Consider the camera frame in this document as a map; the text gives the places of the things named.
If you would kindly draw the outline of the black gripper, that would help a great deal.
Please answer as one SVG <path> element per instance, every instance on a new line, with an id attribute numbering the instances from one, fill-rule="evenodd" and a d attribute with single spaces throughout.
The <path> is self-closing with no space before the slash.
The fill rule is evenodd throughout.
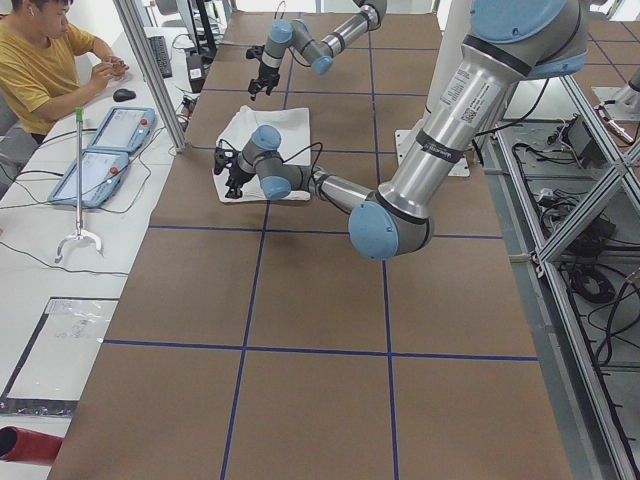
<path id="1" fill-rule="evenodd" d="M 250 81 L 248 87 L 250 99 L 255 101 L 261 90 L 273 90 L 279 83 L 281 46 L 276 44 L 252 46 L 246 51 L 246 58 L 257 59 L 260 63 L 258 75 Z"/>
<path id="2" fill-rule="evenodd" d="M 250 174 L 239 165 L 240 151 L 230 148 L 216 147 L 214 153 L 213 173 L 221 175 L 228 172 L 225 185 L 228 190 L 225 197 L 230 200 L 239 200 L 243 197 L 242 187 L 250 181 Z"/>

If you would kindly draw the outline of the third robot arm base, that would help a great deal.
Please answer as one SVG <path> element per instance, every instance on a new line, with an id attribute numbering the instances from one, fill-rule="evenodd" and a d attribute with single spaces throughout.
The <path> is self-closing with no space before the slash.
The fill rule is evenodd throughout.
<path id="1" fill-rule="evenodd" d="M 607 120 L 639 120 L 639 70 L 622 87 L 593 87 L 597 107 Z"/>

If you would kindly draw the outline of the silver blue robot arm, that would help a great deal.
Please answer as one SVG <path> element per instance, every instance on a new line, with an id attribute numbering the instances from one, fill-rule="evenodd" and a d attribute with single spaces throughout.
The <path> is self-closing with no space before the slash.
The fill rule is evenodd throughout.
<path id="1" fill-rule="evenodd" d="M 212 172 L 226 176 L 238 199 L 256 181 L 270 201 L 306 191 L 349 216 L 354 248 L 386 260 L 415 252 L 431 239 L 431 198 L 507 91 L 525 80 L 579 71 L 585 62 L 589 5 L 585 1 L 475 1 L 461 41 L 462 59 L 414 135 L 394 176 L 370 190 L 324 169 L 292 165 L 279 152 L 280 133 L 263 125 L 241 148 L 217 148 Z"/>
<path id="2" fill-rule="evenodd" d="M 294 49 L 306 61 L 306 67 L 324 75 L 348 46 L 381 26 L 387 13 L 385 0 L 355 1 L 355 4 L 359 7 L 358 12 L 321 40 L 312 36 L 303 19 L 274 19 L 266 42 L 246 51 L 247 59 L 259 61 L 257 77 L 248 86 L 250 99 L 254 101 L 262 91 L 269 96 L 278 86 L 280 66 L 287 51 Z"/>

